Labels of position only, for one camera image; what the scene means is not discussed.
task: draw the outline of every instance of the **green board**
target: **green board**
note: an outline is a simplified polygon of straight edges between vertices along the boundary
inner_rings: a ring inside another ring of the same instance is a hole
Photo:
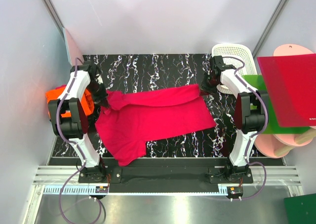
[[[253,87],[258,90],[267,90],[266,85],[263,81],[262,75],[244,75],[244,79]],[[302,134],[306,132],[309,127],[298,127],[298,128],[282,128],[277,123],[276,113],[272,107],[271,101],[268,106],[269,123],[263,134]]]
[[[289,224],[316,223],[316,194],[285,198],[284,204]]]

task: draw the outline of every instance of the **marble surface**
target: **marble surface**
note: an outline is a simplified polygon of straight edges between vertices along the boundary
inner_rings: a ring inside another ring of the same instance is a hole
[[[108,90],[124,93],[200,84],[209,68],[210,54],[86,55],[97,64]],[[236,138],[233,95],[216,92],[204,97],[216,127],[192,134],[148,141],[146,157],[227,157]],[[103,157],[111,157],[94,127],[89,137]],[[251,156],[262,156],[254,147]],[[57,138],[52,157],[77,157],[73,148]]]

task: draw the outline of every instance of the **orange bag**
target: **orange bag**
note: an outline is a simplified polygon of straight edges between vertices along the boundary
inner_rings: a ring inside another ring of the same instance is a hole
[[[64,85],[64,86],[58,87],[58,88],[56,88],[54,90],[47,91],[45,93],[46,98],[47,98],[47,103],[49,103],[49,101],[51,101],[51,100],[58,99],[58,97],[64,91],[65,87],[66,86]],[[83,93],[83,97],[81,99],[81,105],[83,107],[83,110],[84,110],[84,113],[85,113],[86,116],[89,116],[89,115],[91,115],[93,113],[94,103],[93,103],[93,100],[92,100],[91,93],[87,89]],[[61,115],[62,118],[67,118],[67,117],[70,117],[70,116],[71,116],[71,114],[70,114],[69,111]]]

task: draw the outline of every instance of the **robotic arm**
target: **robotic arm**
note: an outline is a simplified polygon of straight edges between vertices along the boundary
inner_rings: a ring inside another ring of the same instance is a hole
[[[224,169],[226,178],[229,181],[235,181],[247,174],[248,165],[245,154],[247,154],[247,158],[250,156],[256,138],[253,135],[263,128],[266,119],[263,105],[252,91],[259,94],[265,105],[268,104],[269,98],[266,91],[258,91],[243,78],[237,78],[238,75],[235,76],[236,68],[233,65],[226,65],[222,56],[212,57],[210,64],[211,68],[204,75],[201,91],[212,93],[218,84],[223,84],[230,89],[237,99],[233,116],[237,137]]]
[[[92,95],[95,104],[108,107],[107,93],[102,82],[101,75],[97,74],[98,68],[91,62],[84,62],[78,66],[75,76],[75,67],[72,67],[70,80],[64,89],[64,92],[56,100],[51,100],[48,103],[48,110],[51,115],[51,123],[53,131],[56,135],[60,135],[57,129],[56,113],[57,107],[61,99],[68,92],[67,97],[61,105],[59,113],[59,127],[66,139],[73,141],[70,145],[74,148],[82,163],[85,162],[85,167],[80,173],[79,182],[89,182],[90,180],[102,180],[105,175],[105,166],[100,155],[95,151],[88,137],[88,118],[85,115],[81,99],[85,89],[88,89]],[[65,112],[70,112],[70,117],[62,117]]]

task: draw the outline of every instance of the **metal floor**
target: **metal floor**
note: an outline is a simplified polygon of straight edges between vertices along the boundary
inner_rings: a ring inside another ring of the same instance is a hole
[[[257,191],[244,187],[244,197]],[[287,186],[266,186],[262,193],[246,201],[226,201],[224,197],[201,196],[107,196],[101,199],[106,209],[97,223],[105,224],[287,224],[284,198]],[[63,209],[72,207],[82,195],[63,195]],[[77,224],[92,222],[99,206],[85,200],[66,212]],[[36,224],[66,223],[58,209],[58,195],[43,195]]]

